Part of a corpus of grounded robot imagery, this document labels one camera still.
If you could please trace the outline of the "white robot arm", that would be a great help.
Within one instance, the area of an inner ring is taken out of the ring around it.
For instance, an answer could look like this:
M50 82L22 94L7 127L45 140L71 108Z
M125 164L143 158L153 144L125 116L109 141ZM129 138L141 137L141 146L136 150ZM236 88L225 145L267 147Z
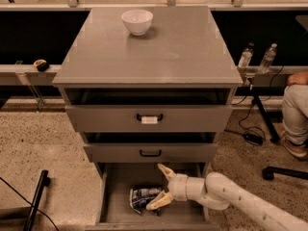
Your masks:
M192 200L203 207L225 210L230 204L238 208L266 231L308 231L308 223L241 188L225 175L210 172L206 177L190 177L175 173L158 164L168 180L168 192L161 191L146 205L147 210L167 206L173 200Z

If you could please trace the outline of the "person hand on knee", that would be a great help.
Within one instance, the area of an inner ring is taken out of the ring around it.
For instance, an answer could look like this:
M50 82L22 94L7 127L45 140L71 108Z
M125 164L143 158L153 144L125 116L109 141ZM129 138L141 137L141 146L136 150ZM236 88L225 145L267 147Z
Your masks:
M308 71L294 73L289 76L287 85L308 85Z

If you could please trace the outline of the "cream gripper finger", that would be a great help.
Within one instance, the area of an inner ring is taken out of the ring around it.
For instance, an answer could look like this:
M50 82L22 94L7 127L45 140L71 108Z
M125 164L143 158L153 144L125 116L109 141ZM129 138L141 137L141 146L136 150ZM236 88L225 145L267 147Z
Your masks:
M157 210L167 206L173 201L173 196L169 192L161 191L152 201L146 205L147 210Z
M170 181L175 176L174 171L171 168L164 166L163 164L158 164L158 169L162 172L168 181Z

